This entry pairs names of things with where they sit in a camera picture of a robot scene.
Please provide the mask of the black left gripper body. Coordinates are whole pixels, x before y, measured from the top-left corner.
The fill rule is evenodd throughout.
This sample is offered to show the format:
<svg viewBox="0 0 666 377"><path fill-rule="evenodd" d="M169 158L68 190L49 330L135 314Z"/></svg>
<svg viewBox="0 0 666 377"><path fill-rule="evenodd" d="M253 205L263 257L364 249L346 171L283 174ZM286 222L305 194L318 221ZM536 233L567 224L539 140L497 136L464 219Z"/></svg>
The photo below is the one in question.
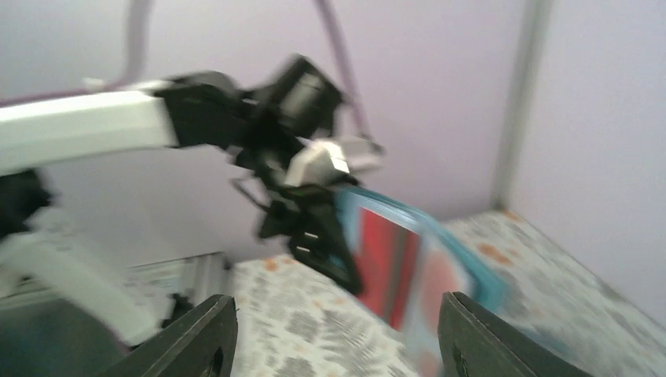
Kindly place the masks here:
<svg viewBox="0 0 666 377"><path fill-rule="evenodd" d="M290 238L306 206L326 202L335 205L335 193L341 187L358 184L356 176L344 177L329 186L285 185L284 177L291 158L309 141L312 140L255 140L240 146L234 163L251 170L253 177L264 185L269 197L268 204L260 205L265 217L258 228L258 238Z"/></svg>

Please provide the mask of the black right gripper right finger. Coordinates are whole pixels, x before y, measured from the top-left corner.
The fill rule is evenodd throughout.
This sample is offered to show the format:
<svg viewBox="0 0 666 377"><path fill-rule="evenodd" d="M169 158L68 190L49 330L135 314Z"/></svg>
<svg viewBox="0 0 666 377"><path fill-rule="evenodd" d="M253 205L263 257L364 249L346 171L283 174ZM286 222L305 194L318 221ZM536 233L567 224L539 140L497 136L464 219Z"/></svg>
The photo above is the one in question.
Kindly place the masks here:
<svg viewBox="0 0 666 377"><path fill-rule="evenodd" d="M461 292L446 292L438 340L446 377L588 377Z"/></svg>

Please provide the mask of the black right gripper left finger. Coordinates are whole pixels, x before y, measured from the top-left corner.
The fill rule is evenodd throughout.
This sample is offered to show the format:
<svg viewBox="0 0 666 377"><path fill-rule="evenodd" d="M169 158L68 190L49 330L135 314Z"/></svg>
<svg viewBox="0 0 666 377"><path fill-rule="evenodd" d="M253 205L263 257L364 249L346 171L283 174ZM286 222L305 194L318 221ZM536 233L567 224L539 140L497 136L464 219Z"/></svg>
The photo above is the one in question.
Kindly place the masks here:
<svg viewBox="0 0 666 377"><path fill-rule="evenodd" d="M237 335L234 297L212 295L101 375L229 377Z"/></svg>

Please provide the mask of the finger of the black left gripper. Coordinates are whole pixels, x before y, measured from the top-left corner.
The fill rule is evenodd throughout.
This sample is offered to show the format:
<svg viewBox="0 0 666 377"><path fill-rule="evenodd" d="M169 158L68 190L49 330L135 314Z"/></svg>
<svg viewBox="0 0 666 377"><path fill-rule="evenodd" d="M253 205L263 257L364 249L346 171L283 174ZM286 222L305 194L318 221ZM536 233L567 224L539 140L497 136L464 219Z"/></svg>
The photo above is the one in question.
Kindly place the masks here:
<svg viewBox="0 0 666 377"><path fill-rule="evenodd" d="M332 202L305 207L288 240L293 257L352 295L363 284Z"/></svg>

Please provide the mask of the white card with red circle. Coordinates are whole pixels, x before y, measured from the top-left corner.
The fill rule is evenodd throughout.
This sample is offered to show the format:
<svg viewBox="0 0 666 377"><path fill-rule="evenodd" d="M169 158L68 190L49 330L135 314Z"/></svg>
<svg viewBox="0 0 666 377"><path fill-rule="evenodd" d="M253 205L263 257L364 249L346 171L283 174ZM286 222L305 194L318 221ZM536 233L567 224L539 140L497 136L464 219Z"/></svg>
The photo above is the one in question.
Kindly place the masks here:
<svg viewBox="0 0 666 377"><path fill-rule="evenodd" d="M435 246L423 250L402 327L405 352L418 375L443 375L437 340L442 295L450 291L472 293L474 288L474 278L451 251Z"/></svg>

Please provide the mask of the blue card holder wallet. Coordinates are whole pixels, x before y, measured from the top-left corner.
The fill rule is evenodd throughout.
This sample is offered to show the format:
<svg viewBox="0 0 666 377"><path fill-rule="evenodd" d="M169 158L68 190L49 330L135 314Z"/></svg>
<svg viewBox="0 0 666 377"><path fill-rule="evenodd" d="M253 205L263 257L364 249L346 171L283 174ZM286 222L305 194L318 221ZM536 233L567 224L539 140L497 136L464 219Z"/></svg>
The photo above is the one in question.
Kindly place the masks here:
<svg viewBox="0 0 666 377"><path fill-rule="evenodd" d="M362 188L335 196L363 290L418 376L577 376L558 343L496 315L507 284L431 216Z"/></svg>

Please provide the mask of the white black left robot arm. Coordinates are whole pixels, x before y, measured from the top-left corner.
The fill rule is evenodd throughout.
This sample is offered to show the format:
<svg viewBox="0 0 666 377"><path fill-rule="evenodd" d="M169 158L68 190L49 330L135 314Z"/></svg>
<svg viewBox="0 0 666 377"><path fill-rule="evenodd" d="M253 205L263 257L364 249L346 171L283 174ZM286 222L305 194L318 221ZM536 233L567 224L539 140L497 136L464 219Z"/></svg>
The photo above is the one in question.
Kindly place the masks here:
<svg viewBox="0 0 666 377"><path fill-rule="evenodd" d="M181 300L155 294L75 234L40 169L127 152L211 146L269 196L256 232L284 236L291 255L349 293L362 291L335 204L357 183L353 142L335 136L342 92L296 54L266 84L245 89L201 71L119 90L1 110L1 291L34 277L128 346L173 319Z"/></svg>

